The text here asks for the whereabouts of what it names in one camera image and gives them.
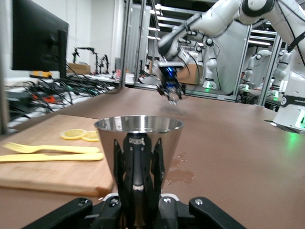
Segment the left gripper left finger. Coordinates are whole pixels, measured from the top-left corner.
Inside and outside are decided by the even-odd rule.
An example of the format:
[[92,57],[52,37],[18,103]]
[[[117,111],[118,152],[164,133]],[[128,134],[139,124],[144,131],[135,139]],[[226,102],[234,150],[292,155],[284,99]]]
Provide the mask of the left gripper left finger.
[[76,198],[25,226],[25,229],[117,229],[120,227],[121,201],[108,194],[93,205],[88,198]]

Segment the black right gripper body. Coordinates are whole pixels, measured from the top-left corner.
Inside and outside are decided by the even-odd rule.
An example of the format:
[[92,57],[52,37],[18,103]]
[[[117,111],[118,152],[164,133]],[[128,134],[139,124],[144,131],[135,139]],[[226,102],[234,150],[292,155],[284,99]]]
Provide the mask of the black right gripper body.
[[177,78],[176,67],[162,67],[162,87],[164,89],[170,87],[181,89],[181,84],[178,82]]

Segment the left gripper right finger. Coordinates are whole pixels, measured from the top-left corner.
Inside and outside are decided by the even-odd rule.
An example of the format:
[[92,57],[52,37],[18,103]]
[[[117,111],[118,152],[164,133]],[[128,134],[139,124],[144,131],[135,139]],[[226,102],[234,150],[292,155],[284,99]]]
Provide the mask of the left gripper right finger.
[[160,229],[244,229],[241,223],[204,197],[182,203],[174,194],[159,199]]

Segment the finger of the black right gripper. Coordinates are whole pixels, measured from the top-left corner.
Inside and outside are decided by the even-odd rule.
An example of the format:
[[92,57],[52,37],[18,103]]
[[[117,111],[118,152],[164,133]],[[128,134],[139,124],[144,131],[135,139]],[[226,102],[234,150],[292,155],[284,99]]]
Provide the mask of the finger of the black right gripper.
[[176,87],[176,94],[178,95],[178,98],[182,98],[182,95],[185,94],[186,90],[186,84],[179,84]]
[[170,100],[170,92],[167,90],[167,88],[164,88],[163,85],[157,84],[157,92],[161,96],[165,96],[168,100]]

